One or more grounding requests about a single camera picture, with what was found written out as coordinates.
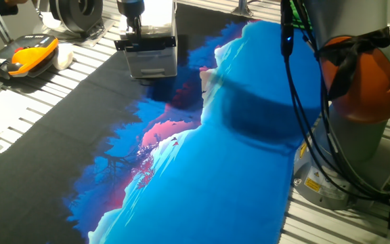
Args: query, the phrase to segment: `yellow warning label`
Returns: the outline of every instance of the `yellow warning label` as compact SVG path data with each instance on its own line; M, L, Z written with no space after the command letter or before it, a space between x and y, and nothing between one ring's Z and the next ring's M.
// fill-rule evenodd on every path
M320 190L320 184L311 180L310 178L306 179L305 185L311 188L312 190L318 192Z
M306 143L304 142L301 146L301 154L300 154L299 158L303 157L303 153L305 153L305 149L306 149Z

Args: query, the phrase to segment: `slotted metal surface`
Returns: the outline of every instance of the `slotted metal surface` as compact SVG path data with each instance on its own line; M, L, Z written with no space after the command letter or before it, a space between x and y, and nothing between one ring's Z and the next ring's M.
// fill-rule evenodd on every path
M179 3L231 12L238 0L177 0ZM270 22L280 21L278 1L250 4L254 18ZM3 153L31 128L53 106L69 94L112 54L113 41L119 39L116 2L104 0L104 18L116 20L104 38L92 48L74 46L74 62L66 70L50 68L36 78L19 80L19 88L11 90L28 100L28 108L7 129L0 133L0 153ZM385 138L390 139L390 120ZM290 189L280 244L289 243L390 243L387 229L389 207L375 203L368 211L330 211L305 200L295 189Z

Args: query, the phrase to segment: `white sticker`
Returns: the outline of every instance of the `white sticker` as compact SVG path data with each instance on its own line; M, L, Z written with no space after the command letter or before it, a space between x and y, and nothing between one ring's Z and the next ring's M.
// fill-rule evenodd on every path
M49 37L46 37L44 40L42 40L40 43L43 44L45 43L47 40L49 40Z
M333 177L330 178L344 189L349 188L349 183L346 180L341 180ZM308 186L310 189L320 193L321 195L332 199L343 200L347 196L345 192L338 190L336 186L330 183L323 176L322 172L319 169L316 169L312 166L305 180L305 185Z

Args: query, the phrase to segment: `orange device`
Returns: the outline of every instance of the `orange device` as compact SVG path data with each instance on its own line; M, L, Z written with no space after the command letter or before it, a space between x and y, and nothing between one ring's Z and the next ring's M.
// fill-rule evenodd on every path
M58 39L46 34L17 38L0 50L0 77L36 77L52 65Z

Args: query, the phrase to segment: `blue fabric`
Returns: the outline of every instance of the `blue fabric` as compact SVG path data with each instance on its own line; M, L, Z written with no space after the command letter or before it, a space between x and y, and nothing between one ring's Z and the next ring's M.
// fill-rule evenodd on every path
M292 73L314 121L320 74L295 37ZM132 103L139 121L111 127L74 184L76 199L64 198L68 221L89 243L278 241L302 140L280 25L230 24L205 40L176 79L161 81L178 87L172 101L154 99L156 85Z

